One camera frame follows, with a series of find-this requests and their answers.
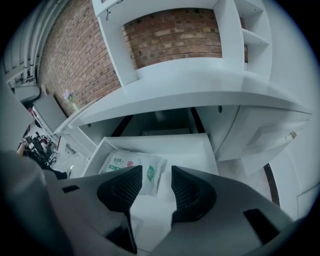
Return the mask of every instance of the black slot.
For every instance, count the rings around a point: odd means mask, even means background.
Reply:
[[[118,125],[118,127],[114,130],[111,137],[120,137],[127,125],[129,124],[129,122],[131,121],[132,117],[133,115],[125,116],[121,123]]]
[[[279,234],[279,231],[259,209],[246,210],[243,214],[264,245]]]
[[[176,200],[172,223],[195,222],[214,207],[217,199],[214,188],[178,166],[171,167],[171,188]]]
[[[266,175],[266,179],[267,179],[267,181],[269,183],[272,202],[274,202],[277,206],[280,206],[277,184],[276,184],[276,181],[275,181],[274,174],[273,174],[273,172],[271,170],[270,164],[266,164],[263,167],[263,169],[264,169],[264,172],[265,172],[265,175]]]
[[[131,224],[123,224],[105,236],[105,238],[129,252],[137,254],[137,246],[131,230]]]
[[[199,134],[205,133],[206,132],[205,128],[204,128],[204,126],[203,126],[203,124],[201,122],[201,119],[200,119],[200,117],[199,117],[199,115],[197,113],[196,108],[192,107],[192,108],[190,108],[190,110],[191,110],[191,113],[192,113],[192,116],[193,116],[193,119],[194,119],[194,122],[195,122],[196,129],[198,130],[198,133]]]
[[[72,191],[75,191],[75,190],[78,190],[79,187],[76,186],[76,185],[71,185],[71,186],[65,186],[62,188],[63,192],[66,194],[66,193],[69,193],[69,192],[72,192]]]

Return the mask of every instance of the green logo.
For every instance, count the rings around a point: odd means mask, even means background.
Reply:
[[[148,180],[150,182],[152,181],[152,179],[155,176],[155,169],[151,165],[149,166],[149,169],[148,169],[148,172],[147,172],[146,176],[148,177]]]
[[[116,158],[116,157],[115,157],[115,158],[113,159],[113,162],[116,163],[116,164],[122,164],[124,161],[122,161],[122,159],[120,159],[120,158]]]
[[[111,165],[111,164],[109,164],[108,168],[111,169],[111,170],[114,170],[114,171],[121,169],[120,167],[117,167],[117,166],[114,166],[114,165]]]

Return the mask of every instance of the cable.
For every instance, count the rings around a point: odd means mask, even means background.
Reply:
[[[109,9],[111,9],[112,7],[114,7],[114,6],[117,5],[117,4],[122,3],[123,1],[124,1],[124,0],[119,0],[118,2],[114,3],[113,5],[111,5],[111,6],[109,7]],[[109,19],[109,14],[111,13],[111,12],[109,11],[109,9],[106,9],[106,17],[105,17],[105,20],[106,20],[106,21]]]
[[[105,20],[107,21],[109,19],[109,14],[111,12],[109,11],[109,9],[106,9],[106,17],[105,17]]]

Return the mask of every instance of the white shelf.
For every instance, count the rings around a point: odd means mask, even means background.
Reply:
[[[220,0],[213,8],[219,28],[222,57],[226,66],[244,70],[244,38],[237,7],[233,0]]]
[[[243,34],[243,41],[247,45],[268,45],[269,43],[262,38],[261,36],[246,30],[242,29],[242,34]]]
[[[63,133],[66,130],[68,130],[68,124],[74,119],[76,118],[80,113],[82,113],[85,109],[87,109],[88,107],[90,107],[93,103],[95,103],[97,100],[94,99],[93,101],[89,102],[87,105],[83,106],[82,108],[80,108],[78,111],[74,112],[72,115],[70,115],[66,120],[63,121],[62,124],[60,124],[60,126],[55,129],[55,131],[53,132],[53,134],[58,134],[58,133]]]
[[[234,0],[234,3],[241,18],[246,18],[263,11],[263,9],[258,6],[258,1],[254,3],[248,0]]]
[[[69,124],[70,128],[127,115],[200,106],[246,105],[274,107],[309,113],[297,98],[280,91],[268,80],[242,70],[206,67],[181,69],[187,59],[159,63],[168,65],[169,75],[149,72],[145,77],[121,87],[88,107]]]
[[[109,9],[108,21],[122,26],[130,21],[145,15],[179,8],[212,9],[219,0],[92,0],[94,13],[106,19]]]

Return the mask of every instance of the shelf compartment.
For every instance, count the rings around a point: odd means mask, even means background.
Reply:
[[[242,18],[263,12],[262,8],[248,0],[235,0],[234,3],[238,10],[239,16]]]
[[[269,44],[264,38],[247,29],[243,28],[242,34],[243,34],[244,43],[247,45],[261,45],[261,44],[268,45]]]

